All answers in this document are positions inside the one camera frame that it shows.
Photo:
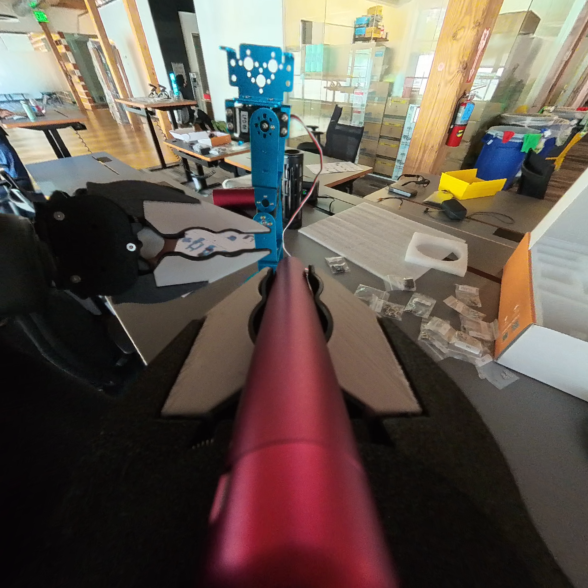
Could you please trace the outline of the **black office chair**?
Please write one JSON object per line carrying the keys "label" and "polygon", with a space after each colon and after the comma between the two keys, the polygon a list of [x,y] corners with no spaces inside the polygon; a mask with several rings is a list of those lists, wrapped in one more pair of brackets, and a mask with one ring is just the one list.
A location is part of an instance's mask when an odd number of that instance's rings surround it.
{"label": "black office chair", "polygon": [[354,164],[364,136],[364,126],[341,123],[342,111],[342,107],[335,105],[326,132],[311,126],[311,134],[319,143],[323,156]]}

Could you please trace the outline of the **grey trash bin with liner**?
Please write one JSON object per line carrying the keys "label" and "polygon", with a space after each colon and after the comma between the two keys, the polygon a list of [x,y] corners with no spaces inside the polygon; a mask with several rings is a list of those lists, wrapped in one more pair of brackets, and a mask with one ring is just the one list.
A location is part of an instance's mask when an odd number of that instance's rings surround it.
{"label": "grey trash bin with liner", "polygon": [[503,113],[499,119],[506,125],[539,130],[543,136],[543,147],[537,153],[547,159],[559,156],[564,147],[584,128],[587,110],[555,107],[553,111],[541,114]]}

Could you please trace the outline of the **blue plastic barrel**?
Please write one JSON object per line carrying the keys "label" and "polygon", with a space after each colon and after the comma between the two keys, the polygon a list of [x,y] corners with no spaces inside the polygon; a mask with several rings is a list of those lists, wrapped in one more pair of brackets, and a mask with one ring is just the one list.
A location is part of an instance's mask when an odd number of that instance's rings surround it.
{"label": "blue plastic barrel", "polygon": [[520,172],[526,153],[522,151],[530,129],[520,126],[493,126],[482,137],[482,149],[475,163],[480,180],[505,179],[503,189],[512,186]]}

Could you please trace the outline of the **red electric screwdriver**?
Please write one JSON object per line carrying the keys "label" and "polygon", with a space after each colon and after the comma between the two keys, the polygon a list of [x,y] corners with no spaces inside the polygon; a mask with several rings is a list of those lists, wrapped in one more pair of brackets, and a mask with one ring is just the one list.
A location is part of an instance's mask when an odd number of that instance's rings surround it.
{"label": "red electric screwdriver", "polygon": [[304,265],[266,297],[200,587],[399,587]]}

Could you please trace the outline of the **blue toy robot arm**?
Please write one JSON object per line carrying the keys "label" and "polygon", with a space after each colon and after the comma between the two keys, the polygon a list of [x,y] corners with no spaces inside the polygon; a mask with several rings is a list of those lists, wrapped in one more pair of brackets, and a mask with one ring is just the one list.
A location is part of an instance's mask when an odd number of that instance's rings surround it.
{"label": "blue toy robot arm", "polygon": [[226,128],[233,139],[249,144],[256,215],[268,229],[255,238],[269,253],[258,268],[275,270],[283,257],[282,177],[289,135],[290,106],[284,94],[293,84],[294,57],[279,47],[243,43],[226,53],[229,84],[238,97],[224,102]]}

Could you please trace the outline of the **red metal tube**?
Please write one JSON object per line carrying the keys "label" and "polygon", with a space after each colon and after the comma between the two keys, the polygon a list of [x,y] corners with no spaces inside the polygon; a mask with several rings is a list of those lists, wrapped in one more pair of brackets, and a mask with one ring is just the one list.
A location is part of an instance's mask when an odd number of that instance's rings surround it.
{"label": "red metal tube", "polygon": [[224,209],[255,208],[253,187],[215,188],[212,191],[213,204]]}

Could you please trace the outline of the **yellow plastic bin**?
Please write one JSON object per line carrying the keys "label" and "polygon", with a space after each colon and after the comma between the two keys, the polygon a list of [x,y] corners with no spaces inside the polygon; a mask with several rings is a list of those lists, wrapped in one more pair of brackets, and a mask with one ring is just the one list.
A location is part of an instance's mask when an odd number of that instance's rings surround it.
{"label": "yellow plastic bin", "polygon": [[477,169],[444,172],[438,190],[449,192],[458,200],[468,200],[494,196],[504,188],[506,178],[483,180],[477,177],[477,172]]}

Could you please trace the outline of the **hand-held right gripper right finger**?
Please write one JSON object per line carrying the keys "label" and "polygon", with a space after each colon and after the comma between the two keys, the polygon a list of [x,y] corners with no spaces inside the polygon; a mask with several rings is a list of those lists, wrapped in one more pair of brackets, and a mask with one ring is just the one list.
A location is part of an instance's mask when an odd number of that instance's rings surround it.
{"label": "hand-held right gripper right finger", "polygon": [[327,342],[339,386],[368,416],[420,416],[422,407],[392,345],[369,305],[326,272],[319,301],[332,319]]}

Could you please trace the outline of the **grey desk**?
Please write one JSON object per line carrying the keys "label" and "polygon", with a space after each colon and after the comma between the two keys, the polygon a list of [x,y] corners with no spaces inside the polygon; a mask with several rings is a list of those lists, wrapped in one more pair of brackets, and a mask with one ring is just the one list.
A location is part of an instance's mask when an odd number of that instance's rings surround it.
{"label": "grey desk", "polygon": [[[475,221],[466,228],[441,228],[465,240],[469,267],[464,282],[481,287],[483,312],[495,317],[499,278],[515,248],[493,236],[494,228]],[[288,251],[326,269],[333,252],[288,232]],[[193,319],[205,315],[250,275],[243,268],[203,289],[164,303],[111,303],[144,364],[148,364]],[[451,275],[430,270],[418,291],[438,302],[453,292]],[[587,402],[518,374],[503,388],[478,377],[475,368],[446,359],[443,370],[460,386],[498,442],[535,528],[575,587],[587,587]]]}
{"label": "grey desk", "polygon": [[417,195],[406,201],[395,199],[387,187],[365,196],[362,202],[372,203],[416,222],[465,240],[469,246],[469,266],[485,273],[497,275],[518,243],[496,235],[499,229],[516,233],[535,231],[540,225],[533,245],[569,245],[574,251],[587,252],[587,212],[580,207],[580,196],[569,205],[519,195],[516,192],[498,192],[494,196],[463,201],[469,219],[449,220],[443,213],[430,209],[423,201],[437,190],[440,176],[426,174],[430,184],[420,187]]}
{"label": "grey desk", "polygon": [[182,185],[170,169],[156,171],[147,168],[135,169],[107,152],[26,164],[25,168],[33,183],[47,196],[55,190],[72,194],[75,189],[85,187],[87,182],[144,180],[169,185],[184,191],[191,198],[212,203],[210,195],[199,194],[193,188]]}

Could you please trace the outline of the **black waste bin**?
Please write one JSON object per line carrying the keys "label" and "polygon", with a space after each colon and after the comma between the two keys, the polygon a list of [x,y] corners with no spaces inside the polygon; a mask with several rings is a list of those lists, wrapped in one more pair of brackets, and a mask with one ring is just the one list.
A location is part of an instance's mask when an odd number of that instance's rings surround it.
{"label": "black waste bin", "polygon": [[554,171],[555,158],[544,158],[535,151],[529,151],[521,167],[517,193],[544,199]]}

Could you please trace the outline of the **wooden edged desk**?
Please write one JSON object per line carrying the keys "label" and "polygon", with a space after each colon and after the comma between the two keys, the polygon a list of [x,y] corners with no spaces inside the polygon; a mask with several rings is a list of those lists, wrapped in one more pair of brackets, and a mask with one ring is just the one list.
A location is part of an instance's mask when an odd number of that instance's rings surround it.
{"label": "wooden edged desk", "polygon": [[[314,165],[320,163],[320,157],[316,153],[305,152],[303,151],[304,156],[304,180],[314,180],[316,173]],[[266,173],[264,169],[266,168],[266,159],[257,160],[256,162],[252,161],[252,154],[250,151],[242,152],[242,153],[230,153],[228,157],[224,158],[224,161],[236,168],[243,169],[245,171],[249,171],[252,177],[252,186],[253,187],[276,187],[276,179],[275,179],[275,158],[269,158],[269,172]],[[339,161],[334,158],[326,158],[323,163],[328,162],[344,162]],[[320,182],[320,186],[322,187],[336,187],[339,185],[347,185],[351,184],[353,181],[363,178],[367,174],[373,171],[372,167],[369,167],[369,172],[367,173],[335,173],[335,174],[326,174],[320,173],[318,176],[318,181]]]}

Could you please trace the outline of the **small orange white box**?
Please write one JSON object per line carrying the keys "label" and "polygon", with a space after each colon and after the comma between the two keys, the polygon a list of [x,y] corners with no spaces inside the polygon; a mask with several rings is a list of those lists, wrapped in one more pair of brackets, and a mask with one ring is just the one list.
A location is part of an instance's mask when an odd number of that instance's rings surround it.
{"label": "small orange white box", "polygon": [[226,133],[211,130],[184,132],[185,130],[172,129],[170,134],[174,139],[184,143],[199,144],[209,148],[228,145],[232,142],[232,137]]}

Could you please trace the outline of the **pile of small screw bags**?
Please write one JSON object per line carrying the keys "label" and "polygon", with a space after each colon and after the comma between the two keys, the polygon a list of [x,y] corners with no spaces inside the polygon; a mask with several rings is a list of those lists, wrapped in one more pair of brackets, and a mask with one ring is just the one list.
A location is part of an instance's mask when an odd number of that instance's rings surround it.
{"label": "pile of small screw bags", "polygon": [[392,291],[360,284],[355,296],[381,318],[401,321],[412,314],[420,319],[417,340],[435,360],[452,358],[474,365],[478,377],[497,389],[518,380],[508,368],[494,361],[497,320],[488,321],[481,312],[480,289],[456,283],[453,294],[438,302],[418,292]]}

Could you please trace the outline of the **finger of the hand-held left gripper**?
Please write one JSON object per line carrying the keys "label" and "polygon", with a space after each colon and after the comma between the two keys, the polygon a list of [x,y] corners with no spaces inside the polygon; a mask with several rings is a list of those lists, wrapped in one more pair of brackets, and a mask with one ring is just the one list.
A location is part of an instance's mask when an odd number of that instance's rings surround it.
{"label": "finger of the hand-held left gripper", "polygon": [[154,232],[165,239],[182,236],[189,229],[220,233],[269,233],[270,229],[253,219],[207,202],[143,202],[143,216]]}
{"label": "finger of the hand-held left gripper", "polygon": [[158,287],[213,283],[256,264],[270,252],[266,248],[244,249],[195,257],[167,251],[152,258],[152,271]]}

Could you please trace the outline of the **wooden standing desk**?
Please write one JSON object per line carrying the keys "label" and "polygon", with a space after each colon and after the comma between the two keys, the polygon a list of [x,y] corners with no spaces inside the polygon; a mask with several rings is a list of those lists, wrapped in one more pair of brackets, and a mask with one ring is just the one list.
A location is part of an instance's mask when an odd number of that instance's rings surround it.
{"label": "wooden standing desk", "polygon": [[175,111],[181,110],[183,107],[195,109],[198,106],[196,100],[184,100],[184,99],[153,99],[153,98],[115,98],[115,102],[123,105],[128,112],[133,114],[143,114],[146,118],[146,124],[148,126],[149,134],[152,139],[153,146],[155,148],[158,161],[160,166],[158,169],[167,169],[164,154],[161,150],[161,144],[159,136],[153,125],[152,116],[155,115],[157,118],[161,113],[171,114],[172,128],[177,129],[178,124],[175,119]]}

